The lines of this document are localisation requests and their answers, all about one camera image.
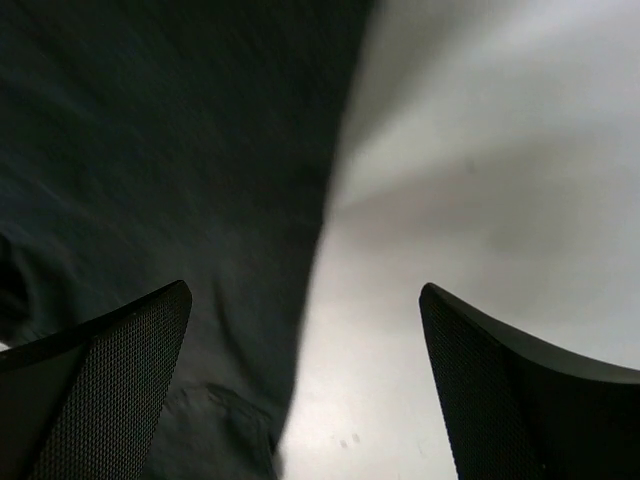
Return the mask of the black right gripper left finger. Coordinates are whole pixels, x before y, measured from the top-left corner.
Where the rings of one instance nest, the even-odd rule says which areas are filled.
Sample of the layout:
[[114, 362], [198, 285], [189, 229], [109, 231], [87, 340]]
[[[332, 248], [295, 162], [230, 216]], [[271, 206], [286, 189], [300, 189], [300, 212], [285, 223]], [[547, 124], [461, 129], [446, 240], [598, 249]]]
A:
[[139, 478], [191, 304], [176, 281], [2, 352], [2, 478]]

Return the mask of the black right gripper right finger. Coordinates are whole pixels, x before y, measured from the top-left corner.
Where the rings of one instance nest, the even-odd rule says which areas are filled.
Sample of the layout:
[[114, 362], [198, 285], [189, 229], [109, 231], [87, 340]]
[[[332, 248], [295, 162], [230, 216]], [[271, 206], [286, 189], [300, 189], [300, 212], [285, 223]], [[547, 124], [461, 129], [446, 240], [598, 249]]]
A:
[[552, 345], [435, 284], [419, 306], [459, 478], [638, 478], [638, 371]]

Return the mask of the black trousers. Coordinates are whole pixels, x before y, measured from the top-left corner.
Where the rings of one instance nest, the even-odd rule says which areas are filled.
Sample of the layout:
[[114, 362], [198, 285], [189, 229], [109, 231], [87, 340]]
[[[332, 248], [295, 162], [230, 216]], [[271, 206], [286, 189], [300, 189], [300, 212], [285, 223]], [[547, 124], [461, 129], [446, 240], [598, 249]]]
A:
[[147, 479], [272, 479], [370, 1], [5, 1], [1, 340], [176, 280]]

